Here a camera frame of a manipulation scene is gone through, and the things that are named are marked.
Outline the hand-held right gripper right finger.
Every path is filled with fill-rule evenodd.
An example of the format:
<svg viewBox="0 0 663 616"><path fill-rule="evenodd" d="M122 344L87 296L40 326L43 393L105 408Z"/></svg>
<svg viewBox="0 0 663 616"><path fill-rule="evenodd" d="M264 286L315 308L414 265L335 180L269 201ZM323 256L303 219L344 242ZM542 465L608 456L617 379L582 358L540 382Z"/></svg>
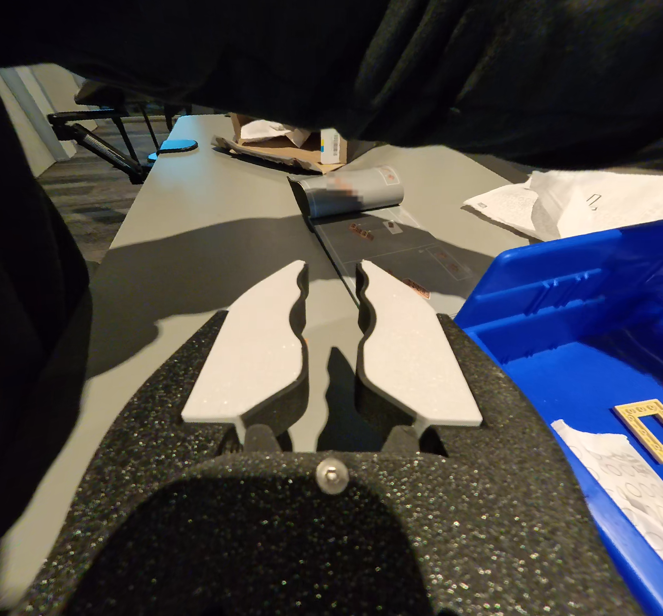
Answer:
<svg viewBox="0 0 663 616"><path fill-rule="evenodd" d="M483 422L441 319L414 289L369 260L356 269L358 411L386 438L398 425L417 437L430 427Z"/></svg>

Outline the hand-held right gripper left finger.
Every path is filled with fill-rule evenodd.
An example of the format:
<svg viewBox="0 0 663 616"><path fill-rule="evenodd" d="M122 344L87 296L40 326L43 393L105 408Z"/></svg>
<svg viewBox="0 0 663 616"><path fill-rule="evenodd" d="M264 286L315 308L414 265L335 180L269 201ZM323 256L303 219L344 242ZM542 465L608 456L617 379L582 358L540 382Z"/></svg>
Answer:
<svg viewBox="0 0 663 616"><path fill-rule="evenodd" d="M256 424L276 437L287 433L308 406L307 296L308 265L295 260L231 304L182 410L184 422L232 424L241 443Z"/></svg>

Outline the blue plastic bin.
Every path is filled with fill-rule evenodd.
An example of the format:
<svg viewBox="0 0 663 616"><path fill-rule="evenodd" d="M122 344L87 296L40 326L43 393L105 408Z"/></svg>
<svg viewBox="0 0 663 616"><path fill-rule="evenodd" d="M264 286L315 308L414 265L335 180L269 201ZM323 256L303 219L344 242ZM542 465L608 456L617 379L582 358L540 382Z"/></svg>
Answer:
<svg viewBox="0 0 663 616"><path fill-rule="evenodd" d="M662 222L503 252L455 322L516 383L551 428L625 435L613 412L662 402ZM553 430L618 571L647 615L662 614L662 557Z"/></svg>

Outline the grey instruction booklet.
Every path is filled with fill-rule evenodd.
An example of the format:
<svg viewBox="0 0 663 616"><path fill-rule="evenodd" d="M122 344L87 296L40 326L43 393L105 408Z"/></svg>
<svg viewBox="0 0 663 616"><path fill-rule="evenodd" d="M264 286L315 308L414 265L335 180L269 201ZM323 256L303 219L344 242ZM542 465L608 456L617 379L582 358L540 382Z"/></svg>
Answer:
<svg viewBox="0 0 663 616"><path fill-rule="evenodd" d="M369 260L454 317L493 258L444 242L402 206L404 187L389 166L289 175L309 228L358 303L357 265Z"/></svg>

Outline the torn white paper bag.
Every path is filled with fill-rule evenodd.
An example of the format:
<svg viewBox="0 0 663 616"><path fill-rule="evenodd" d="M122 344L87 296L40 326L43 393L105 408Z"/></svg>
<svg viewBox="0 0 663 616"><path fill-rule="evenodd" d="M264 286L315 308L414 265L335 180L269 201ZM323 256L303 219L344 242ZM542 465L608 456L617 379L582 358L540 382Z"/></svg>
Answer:
<svg viewBox="0 0 663 616"><path fill-rule="evenodd" d="M578 431L561 419L551 427L662 557L662 479L626 436Z"/></svg>

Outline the cardboard box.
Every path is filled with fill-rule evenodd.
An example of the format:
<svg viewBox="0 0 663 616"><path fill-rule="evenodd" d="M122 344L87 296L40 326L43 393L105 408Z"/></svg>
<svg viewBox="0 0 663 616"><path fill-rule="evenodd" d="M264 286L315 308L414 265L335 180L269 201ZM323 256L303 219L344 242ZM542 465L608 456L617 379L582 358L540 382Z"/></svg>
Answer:
<svg viewBox="0 0 663 616"><path fill-rule="evenodd" d="M256 157L274 164L296 167L320 175L326 175L345 165L320 164L320 131L311 131L310 137L301 148L296 148L285 138L257 143L244 143L239 139L239 129L241 125L251 120L258 119L245 115L237 115L235 113L231 113L230 119L233 126L233 136L231 138L214 136L211 141L213 146L228 149L236 155ZM371 148L369 143L364 143L359 140L346 141L346 165L359 157L367 149Z"/></svg>

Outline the small white labelled box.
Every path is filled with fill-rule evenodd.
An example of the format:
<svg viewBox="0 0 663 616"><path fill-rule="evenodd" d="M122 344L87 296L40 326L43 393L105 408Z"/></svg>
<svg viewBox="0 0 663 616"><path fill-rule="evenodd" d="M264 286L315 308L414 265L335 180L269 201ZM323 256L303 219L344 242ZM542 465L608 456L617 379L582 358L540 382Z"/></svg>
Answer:
<svg viewBox="0 0 663 616"><path fill-rule="evenodd" d="M321 129L320 164L344 165L347 163L347 141L333 128Z"/></svg>

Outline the white packing paper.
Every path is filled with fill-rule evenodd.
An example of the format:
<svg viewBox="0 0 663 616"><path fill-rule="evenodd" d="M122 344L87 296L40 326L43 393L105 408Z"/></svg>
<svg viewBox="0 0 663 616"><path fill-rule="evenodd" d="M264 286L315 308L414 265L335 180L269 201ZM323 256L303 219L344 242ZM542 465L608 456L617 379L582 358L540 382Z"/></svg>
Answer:
<svg viewBox="0 0 663 616"><path fill-rule="evenodd" d="M241 125L239 139L244 143L285 138L296 148L301 148L311 135L311 131L295 128L283 123L268 120L251 120Z"/></svg>

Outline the plain white paper bag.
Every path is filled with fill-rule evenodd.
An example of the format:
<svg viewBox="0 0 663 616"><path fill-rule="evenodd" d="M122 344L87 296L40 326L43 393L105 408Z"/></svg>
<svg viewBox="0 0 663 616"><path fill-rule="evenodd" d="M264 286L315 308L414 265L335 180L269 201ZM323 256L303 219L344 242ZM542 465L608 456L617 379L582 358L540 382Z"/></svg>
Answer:
<svg viewBox="0 0 663 616"><path fill-rule="evenodd" d="M535 172L532 222L549 241L662 220L662 176L606 171Z"/></svg>

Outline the black metal stand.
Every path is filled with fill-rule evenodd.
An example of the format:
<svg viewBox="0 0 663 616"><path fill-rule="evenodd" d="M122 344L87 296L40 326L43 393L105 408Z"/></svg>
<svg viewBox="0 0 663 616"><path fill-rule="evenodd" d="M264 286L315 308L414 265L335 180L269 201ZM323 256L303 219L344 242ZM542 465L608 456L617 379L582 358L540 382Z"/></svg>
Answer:
<svg viewBox="0 0 663 616"><path fill-rule="evenodd" d="M129 118L129 116L127 107L123 105L119 107L100 107L97 110L50 113L46 115L46 119L58 140L76 142L79 146L84 147L87 151L125 173L132 184L142 185L148 177L152 165L140 161L134 145L128 137L123 119ZM118 129L123 143L128 149L128 154L120 151L84 127L81 122L88 120L111 120Z"/></svg>

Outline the tan frame toy brick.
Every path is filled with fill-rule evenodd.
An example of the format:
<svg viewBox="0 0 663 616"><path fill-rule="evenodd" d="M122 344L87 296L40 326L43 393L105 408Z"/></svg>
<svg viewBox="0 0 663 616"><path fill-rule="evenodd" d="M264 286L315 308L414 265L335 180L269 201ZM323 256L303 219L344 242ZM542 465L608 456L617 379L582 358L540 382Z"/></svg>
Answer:
<svg viewBox="0 0 663 616"><path fill-rule="evenodd" d="M635 403L616 405L613 412L640 442L652 459L662 465L662 441L644 424L644 418L652 417L662 424L662 402L648 399Z"/></svg>

